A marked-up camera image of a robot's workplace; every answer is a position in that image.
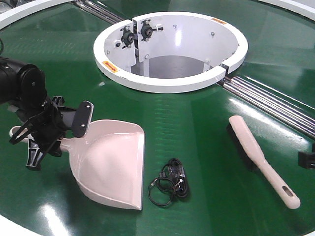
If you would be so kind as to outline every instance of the circular opening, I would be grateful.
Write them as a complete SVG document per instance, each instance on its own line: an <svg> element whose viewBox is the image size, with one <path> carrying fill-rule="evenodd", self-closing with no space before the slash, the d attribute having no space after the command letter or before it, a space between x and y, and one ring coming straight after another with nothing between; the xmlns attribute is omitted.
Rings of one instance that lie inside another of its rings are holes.
<svg viewBox="0 0 315 236"><path fill-rule="evenodd" d="M119 22L95 40L94 56L110 79L133 89L201 89L244 61L248 44L229 23L187 12L158 12Z"/></svg>

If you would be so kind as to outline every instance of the robotic arm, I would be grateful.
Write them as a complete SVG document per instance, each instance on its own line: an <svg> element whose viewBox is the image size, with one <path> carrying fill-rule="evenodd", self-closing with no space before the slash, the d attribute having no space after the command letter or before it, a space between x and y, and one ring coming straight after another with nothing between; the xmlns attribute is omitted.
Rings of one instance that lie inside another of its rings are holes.
<svg viewBox="0 0 315 236"><path fill-rule="evenodd" d="M16 144L29 134L27 167L40 170L49 153L61 156L60 140L68 130L82 137L91 122L93 104L84 101L78 109L64 107L64 99L47 95L44 72L35 65L0 57L0 104L9 103L23 125L11 137Z"/></svg>

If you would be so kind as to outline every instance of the brush bristles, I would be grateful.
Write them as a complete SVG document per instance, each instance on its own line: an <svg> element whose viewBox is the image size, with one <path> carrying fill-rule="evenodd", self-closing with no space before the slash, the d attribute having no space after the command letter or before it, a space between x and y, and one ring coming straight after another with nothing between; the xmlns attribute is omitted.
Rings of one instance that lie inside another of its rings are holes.
<svg viewBox="0 0 315 236"><path fill-rule="evenodd" d="M228 126L226 127L226 130L228 134L230 135L232 141L234 142L237 152L240 155L240 158L243 160L245 163L245 166L250 170L250 171L255 171L258 169L258 167L253 163L253 161L247 156L246 152L244 151L240 141L238 140L231 124L229 123Z"/></svg>

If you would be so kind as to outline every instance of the hole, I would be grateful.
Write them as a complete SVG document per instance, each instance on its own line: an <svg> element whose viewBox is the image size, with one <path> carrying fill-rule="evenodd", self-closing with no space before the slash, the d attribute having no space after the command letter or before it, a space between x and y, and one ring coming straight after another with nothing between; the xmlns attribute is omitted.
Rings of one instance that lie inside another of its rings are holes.
<svg viewBox="0 0 315 236"><path fill-rule="evenodd" d="M288 189L288 187L282 186L282 189L285 191L287 195L289 195L290 197L293 197L293 193Z"/></svg>

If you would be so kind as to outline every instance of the green surface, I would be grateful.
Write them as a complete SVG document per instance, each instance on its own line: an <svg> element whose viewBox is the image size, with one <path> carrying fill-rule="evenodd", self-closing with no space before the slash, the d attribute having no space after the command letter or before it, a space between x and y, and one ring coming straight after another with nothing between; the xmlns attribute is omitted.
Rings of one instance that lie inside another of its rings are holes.
<svg viewBox="0 0 315 236"><path fill-rule="evenodd" d="M259 80L315 106L315 27L309 20L250 0L146 4L108 0L106 4L130 18L183 10L226 20L244 33L250 45L244 65L234 75ZM151 94L111 81L98 70L92 51L95 38L108 26L64 4L5 28L0 34L3 56L44 70L49 95L64 96L65 105L77 107L82 100L91 101L93 120L118 119L142 126L146 133L143 210L89 200L75 182L67 153L47 156L40 172L27 170L26 144L8 142L9 129L19 121L2 105L3 216L45 236L297 236L315 229L314 171L297 165L297 152L310 151L314 140L217 85L190 93ZM308 111L315 114L312 108ZM288 209L260 172L246 170L225 130L228 118L235 114L244 117L267 160L299 196L299 209ZM173 157L185 167L191 194L159 208L149 201L147 185Z"/></svg>

